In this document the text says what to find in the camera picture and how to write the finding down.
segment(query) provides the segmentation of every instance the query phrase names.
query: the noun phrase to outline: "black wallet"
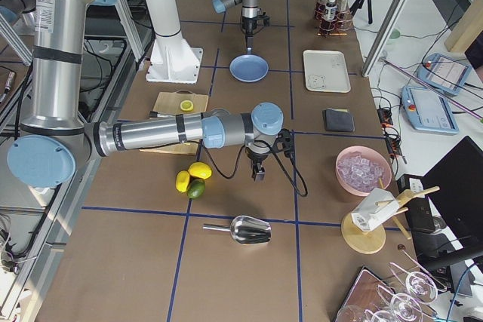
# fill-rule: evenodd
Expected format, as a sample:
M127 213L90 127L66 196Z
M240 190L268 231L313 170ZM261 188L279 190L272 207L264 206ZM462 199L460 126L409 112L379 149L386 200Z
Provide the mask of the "black wallet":
M347 110L325 109L322 111L324 116L325 130L354 132L354 118Z

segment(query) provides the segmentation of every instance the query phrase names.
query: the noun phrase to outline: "blue joint cover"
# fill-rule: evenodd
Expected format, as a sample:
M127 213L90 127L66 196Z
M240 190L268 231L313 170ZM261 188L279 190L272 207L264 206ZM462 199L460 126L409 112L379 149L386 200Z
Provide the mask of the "blue joint cover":
M117 1L118 0L94 0L92 5L101 5L101 6L107 7L107 6L115 5Z
M225 129L218 117L203 118L202 128L203 143L208 149L219 149L225 145Z
M13 175L36 188L53 188L75 172L70 150L57 140L40 135L16 140L8 150L7 163Z
M251 120L261 133L274 136L281 130L284 114L276 104L264 102L254 108Z
M7 20L9 24L12 24L15 20L17 20L17 15L6 7L0 6L0 14Z
M226 11L225 4L221 0L211 0L214 11L217 13L224 13Z

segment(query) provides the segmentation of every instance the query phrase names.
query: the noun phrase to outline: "pink bowl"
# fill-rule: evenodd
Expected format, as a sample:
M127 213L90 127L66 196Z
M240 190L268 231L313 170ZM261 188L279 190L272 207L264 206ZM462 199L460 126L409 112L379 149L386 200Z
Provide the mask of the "pink bowl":
M337 156L337 160L335 161L335 175L337 177L337 180L339 181L339 184L351 194L354 194L357 196L369 195L368 192L362 192L358 189L354 189L351 185L345 182L342 176L339 174L339 170L337 169L337 165L339 164L339 161L342 158L345 158L346 156L354 152L360 153L363 158L366 158L369 161L378 163L384 169L382 181L383 181L384 188L387 188L391 183L391 179L392 179L392 170L391 170L391 167L389 166L389 163L379 152L376 152L373 149L369 149L368 147L364 147L364 146L350 146L347 149L342 150Z

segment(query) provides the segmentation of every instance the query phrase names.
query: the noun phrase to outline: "monitor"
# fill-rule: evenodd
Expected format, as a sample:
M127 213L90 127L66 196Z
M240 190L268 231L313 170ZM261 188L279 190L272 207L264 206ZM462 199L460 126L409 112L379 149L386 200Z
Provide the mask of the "monitor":
M465 136L423 177L423 184L441 188L430 195L431 201L456 238L464 238L464 250L453 259L455 252L442 257L442 264L483 262L483 151Z

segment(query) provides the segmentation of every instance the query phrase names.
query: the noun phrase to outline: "white tray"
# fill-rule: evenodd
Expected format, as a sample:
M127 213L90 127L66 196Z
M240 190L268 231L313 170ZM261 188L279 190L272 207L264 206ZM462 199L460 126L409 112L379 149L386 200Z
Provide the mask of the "white tray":
M346 60L341 52L304 51L303 68L307 90L343 94L350 91Z

